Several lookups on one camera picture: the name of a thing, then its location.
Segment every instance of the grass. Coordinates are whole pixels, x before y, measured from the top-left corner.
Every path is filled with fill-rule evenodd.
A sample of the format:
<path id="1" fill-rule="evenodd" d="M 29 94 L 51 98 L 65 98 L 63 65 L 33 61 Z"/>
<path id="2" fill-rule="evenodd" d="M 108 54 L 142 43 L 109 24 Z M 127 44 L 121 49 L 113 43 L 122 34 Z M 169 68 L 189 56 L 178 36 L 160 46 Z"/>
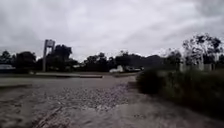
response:
<path id="1" fill-rule="evenodd" d="M 182 106 L 224 119 L 224 72 L 147 70 L 137 77 L 140 92 L 156 94 Z"/>

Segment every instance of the shrub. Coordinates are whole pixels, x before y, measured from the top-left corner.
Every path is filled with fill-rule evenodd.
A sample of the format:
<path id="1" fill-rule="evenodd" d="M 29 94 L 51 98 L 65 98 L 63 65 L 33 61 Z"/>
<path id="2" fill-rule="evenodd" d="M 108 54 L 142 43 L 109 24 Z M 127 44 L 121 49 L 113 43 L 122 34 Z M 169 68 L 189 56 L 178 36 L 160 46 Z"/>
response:
<path id="1" fill-rule="evenodd" d="M 224 114 L 224 77 L 217 72 L 188 71 L 166 76 L 162 95 L 211 115 Z"/>
<path id="2" fill-rule="evenodd" d="M 146 94 L 157 94 L 163 84 L 163 78 L 156 70 L 145 70 L 136 79 L 137 88 Z"/>
<path id="3" fill-rule="evenodd" d="M 194 110 L 224 118 L 224 72 L 143 71 L 137 88 L 146 94 L 158 94 Z"/>

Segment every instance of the cobblestone pavement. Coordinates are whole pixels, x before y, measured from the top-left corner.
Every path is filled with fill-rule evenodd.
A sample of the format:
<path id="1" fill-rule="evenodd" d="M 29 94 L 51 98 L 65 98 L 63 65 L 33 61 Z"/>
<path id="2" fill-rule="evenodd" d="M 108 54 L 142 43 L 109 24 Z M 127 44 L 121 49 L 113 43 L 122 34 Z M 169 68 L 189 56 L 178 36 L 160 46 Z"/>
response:
<path id="1" fill-rule="evenodd" d="M 0 90 L 0 128 L 223 128 L 130 89 L 129 78 L 9 79 L 30 87 Z"/>

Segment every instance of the tall sign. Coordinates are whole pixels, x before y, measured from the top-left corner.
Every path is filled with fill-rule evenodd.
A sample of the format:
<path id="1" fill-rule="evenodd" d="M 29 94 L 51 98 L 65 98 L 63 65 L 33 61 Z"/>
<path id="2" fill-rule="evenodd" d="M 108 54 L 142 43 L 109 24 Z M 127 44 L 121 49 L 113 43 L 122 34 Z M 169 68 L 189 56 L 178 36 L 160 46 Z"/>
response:
<path id="1" fill-rule="evenodd" d="M 53 41 L 53 40 L 45 40 L 45 42 L 44 42 L 44 53 L 43 53 L 43 72 L 46 71 L 47 48 L 50 48 L 51 51 L 53 51 L 54 47 L 55 47 L 55 41 Z"/>

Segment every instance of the paved ground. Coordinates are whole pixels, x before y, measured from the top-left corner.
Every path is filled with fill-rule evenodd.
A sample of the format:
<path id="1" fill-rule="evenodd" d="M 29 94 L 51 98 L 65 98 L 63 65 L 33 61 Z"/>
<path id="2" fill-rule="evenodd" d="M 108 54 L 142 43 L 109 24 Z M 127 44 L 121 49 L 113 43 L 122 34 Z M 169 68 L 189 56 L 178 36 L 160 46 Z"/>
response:
<path id="1" fill-rule="evenodd" d="M 0 79 L 0 128 L 223 128 L 218 121 L 137 93 L 129 78 Z"/>

